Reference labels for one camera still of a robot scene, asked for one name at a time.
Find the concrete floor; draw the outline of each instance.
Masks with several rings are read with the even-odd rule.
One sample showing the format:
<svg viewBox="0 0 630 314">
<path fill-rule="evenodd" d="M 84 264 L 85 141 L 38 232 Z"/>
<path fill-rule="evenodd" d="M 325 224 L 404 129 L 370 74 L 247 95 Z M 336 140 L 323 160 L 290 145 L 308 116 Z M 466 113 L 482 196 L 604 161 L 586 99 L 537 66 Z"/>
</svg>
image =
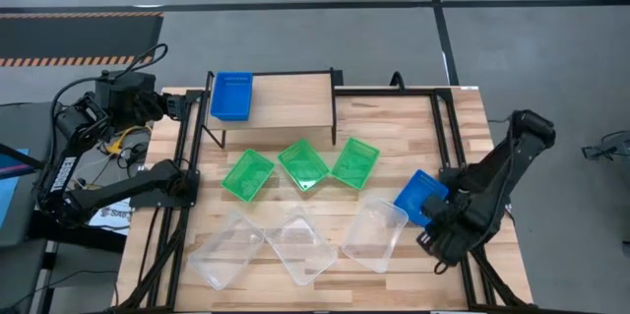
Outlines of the concrete floor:
<svg viewBox="0 0 630 314">
<path fill-rule="evenodd" d="M 0 0 L 0 7 L 272 1 L 322 0 Z M 556 146 L 513 193 L 535 302 L 627 312 L 630 259 L 620 241 L 630 235 L 630 185 L 619 161 L 586 161 L 580 147 L 628 126 L 630 7 L 466 8 L 446 9 L 445 16 L 460 83 L 480 86 L 490 118 L 531 108 L 557 126 Z M 160 40 L 170 46 L 152 67 L 161 86 L 200 86 L 209 69 L 330 66 L 345 71 L 347 85 L 386 84 L 394 70 L 408 85 L 448 84 L 431 9 L 167 13 Z M 0 86 L 7 87 L 0 103 L 51 99 L 100 69 L 0 68 Z M 504 126 L 492 132 L 498 141 Z M 116 259 L 101 261 L 116 266 Z M 111 298 L 111 284 L 59 293 L 54 313 L 97 310 Z"/>
</svg>

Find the blue container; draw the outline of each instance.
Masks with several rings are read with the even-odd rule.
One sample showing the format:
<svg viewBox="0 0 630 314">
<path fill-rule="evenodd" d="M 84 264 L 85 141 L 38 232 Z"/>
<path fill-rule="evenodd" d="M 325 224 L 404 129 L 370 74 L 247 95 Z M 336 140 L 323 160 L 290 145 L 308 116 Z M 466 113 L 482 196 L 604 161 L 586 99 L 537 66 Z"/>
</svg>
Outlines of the blue container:
<svg viewBox="0 0 630 314">
<path fill-rule="evenodd" d="M 253 81 L 252 73 L 218 72 L 210 114 L 221 121 L 247 121 Z"/>
<path fill-rule="evenodd" d="M 424 171 L 418 170 L 411 177 L 403 191 L 394 202 L 394 205 L 402 208 L 409 215 L 413 223 L 426 227 L 431 220 L 422 214 L 421 207 L 429 195 L 434 194 L 444 200 L 449 194 L 449 189 L 442 185 Z"/>
</svg>

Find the black and orange hazard stripe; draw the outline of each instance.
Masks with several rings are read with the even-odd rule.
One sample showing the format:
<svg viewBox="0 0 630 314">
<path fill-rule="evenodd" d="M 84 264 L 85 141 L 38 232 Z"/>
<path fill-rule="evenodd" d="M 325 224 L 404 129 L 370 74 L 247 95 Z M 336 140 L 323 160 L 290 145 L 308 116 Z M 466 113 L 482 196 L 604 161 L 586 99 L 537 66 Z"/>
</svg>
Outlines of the black and orange hazard stripe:
<svg viewBox="0 0 630 314">
<path fill-rule="evenodd" d="M 162 12 L 0 14 L 0 67 L 129 64 L 158 43 L 163 16 Z"/>
<path fill-rule="evenodd" d="M 0 67 L 54 67 L 82 65 L 130 64 L 135 56 L 122 57 L 43 57 L 43 58 L 0 58 Z M 144 63 L 151 61 L 147 57 Z"/>
</svg>

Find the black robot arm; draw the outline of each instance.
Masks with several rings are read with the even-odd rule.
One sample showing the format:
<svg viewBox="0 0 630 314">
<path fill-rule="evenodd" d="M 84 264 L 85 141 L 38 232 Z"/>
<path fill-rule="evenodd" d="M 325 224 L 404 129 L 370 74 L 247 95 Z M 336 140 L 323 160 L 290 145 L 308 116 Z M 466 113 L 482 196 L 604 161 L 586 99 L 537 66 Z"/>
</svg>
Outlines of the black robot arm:
<svg viewBox="0 0 630 314">
<path fill-rule="evenodd" d="M 82 226 L 102 207 L 147 191 L 157 190 L 170 197 L 187 193 L 188 180 L 171 160 L 158 162 L 151 170 L 97 190 L 67 190 L 81 155 L 115 133 L 164 115 L 179 120 L 184 114 L 185 96 L 157 94 L 156 77 L 130 72 L 103 72 L 94 92 L 58 111 L 56 129 L 66 140 L 60 154 L 51 160 L 33 188 L 40 211 L 67 227 Z"/>
<path fill-rule="evenodd" d="M 418 237 L 419 245 L 451 267 L 489 241 L 499 230 L 514 186 L 554 141 L 553 123 L 529 110 L 514 111 L 506 138 L 482 161 L 442 175 L 449 196 L 445 201 L 430 196 L 422 205 L 431 223 Z"/>
</svg>

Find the transparent plastic tray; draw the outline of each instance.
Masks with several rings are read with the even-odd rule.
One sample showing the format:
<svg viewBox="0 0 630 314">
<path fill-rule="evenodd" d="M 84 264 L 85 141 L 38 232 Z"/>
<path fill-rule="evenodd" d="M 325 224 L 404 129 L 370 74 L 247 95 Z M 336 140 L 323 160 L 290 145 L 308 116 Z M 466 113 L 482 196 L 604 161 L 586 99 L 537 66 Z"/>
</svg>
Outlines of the transparent plastic tray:
<svg viewBox="0 0 630 314">
<path fill-rule="evenodd" d="M 223 228 L 188 255 L 188 265 L 216 290 L 226 288 L 247 267 L 265 242 L 263 231 L 232 211 Z"/>
<path fill-rule="evenodd" d="M 384 273 L 408 220 L 402 209 L 377 197 L 368 197 L 346 233 L 342 251 L 359 264 Z"/>
<path fill-rule="evenodd" d="M 309 284 L 337 261 L 337 247 L 315 230 L 299 207 L 278 227 L 265 229 L 265 238 L 298 285 Z"/>
</svg>

